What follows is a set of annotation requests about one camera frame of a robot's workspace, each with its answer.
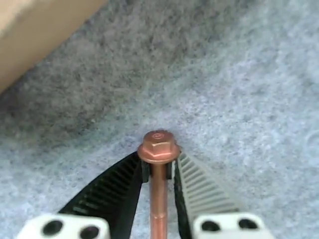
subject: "hex flange bolt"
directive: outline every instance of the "hex flange bolt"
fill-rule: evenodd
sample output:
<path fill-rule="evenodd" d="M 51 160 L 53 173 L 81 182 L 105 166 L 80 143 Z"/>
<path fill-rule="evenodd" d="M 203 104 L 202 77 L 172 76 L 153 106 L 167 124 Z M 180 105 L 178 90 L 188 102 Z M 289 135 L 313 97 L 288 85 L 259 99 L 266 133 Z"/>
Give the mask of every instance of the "hex flange bolt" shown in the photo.
<path fill-rule="evenodd" d="M 138 148 L 139 157 L 151 165 L 151 239 L 167 239 L 166 164 L 177 159 L 179 154 L 174 135 L 165 130 L 148 132 Z"/>

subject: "cardboard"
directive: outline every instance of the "cardboard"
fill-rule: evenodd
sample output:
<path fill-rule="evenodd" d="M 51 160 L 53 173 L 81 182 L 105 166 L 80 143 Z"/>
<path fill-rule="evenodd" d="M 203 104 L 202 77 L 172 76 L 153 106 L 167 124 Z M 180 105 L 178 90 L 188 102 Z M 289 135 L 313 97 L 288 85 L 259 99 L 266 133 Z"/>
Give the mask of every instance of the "cardboard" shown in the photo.
<path fill-rule="evenodd" d="M 0 0 L 0 93 L 105 3 L 106 0 Z"/>

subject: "gray carpet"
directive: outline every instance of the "gray carpet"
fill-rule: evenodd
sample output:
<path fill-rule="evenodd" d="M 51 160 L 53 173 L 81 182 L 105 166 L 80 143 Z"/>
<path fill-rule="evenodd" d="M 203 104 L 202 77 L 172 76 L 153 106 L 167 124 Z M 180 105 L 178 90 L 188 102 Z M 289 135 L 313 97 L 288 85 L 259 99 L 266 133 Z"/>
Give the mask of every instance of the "gray carpet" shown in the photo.
<path fill-rule="evenodd" d="M 0 97 L 0 228 L 166 128 L 278 239 L 319 235 L 319 1 L 110 0 Z M 132 238 L 149 238 L 143 186 Z M 179 238 L 173 196 L 169 238 Z"/>

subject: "hex head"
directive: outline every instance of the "hex head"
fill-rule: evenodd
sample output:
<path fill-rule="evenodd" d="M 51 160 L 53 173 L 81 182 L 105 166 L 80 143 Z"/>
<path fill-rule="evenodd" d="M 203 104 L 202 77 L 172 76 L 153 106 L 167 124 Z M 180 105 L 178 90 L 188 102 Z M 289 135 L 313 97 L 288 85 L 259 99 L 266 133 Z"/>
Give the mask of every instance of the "hex head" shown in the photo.
<path fill-rule="evenodd" d="M 165 130 L 148 132 L 138 148 L 139 157 L 147 163 L 165 164 L 174 161 L 180 154 L 174 135 Z"/>

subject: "white plastic block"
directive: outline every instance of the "white plastic block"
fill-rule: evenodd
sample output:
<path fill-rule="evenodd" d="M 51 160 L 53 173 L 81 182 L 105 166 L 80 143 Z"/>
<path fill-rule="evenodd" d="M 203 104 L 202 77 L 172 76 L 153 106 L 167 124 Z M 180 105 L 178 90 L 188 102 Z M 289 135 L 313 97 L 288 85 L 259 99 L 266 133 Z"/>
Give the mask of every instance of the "white plastic block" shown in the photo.
<path fill-rule="evenodd" d="M 251 213 L 201 215 L 193 223 L 193 239 L 275 239 L 262 219 Z"/>
<path fill-rule="evenodd" d="M 110 239 L 102 218 L 46 214 L 27 221 L 16 239 Z"/>

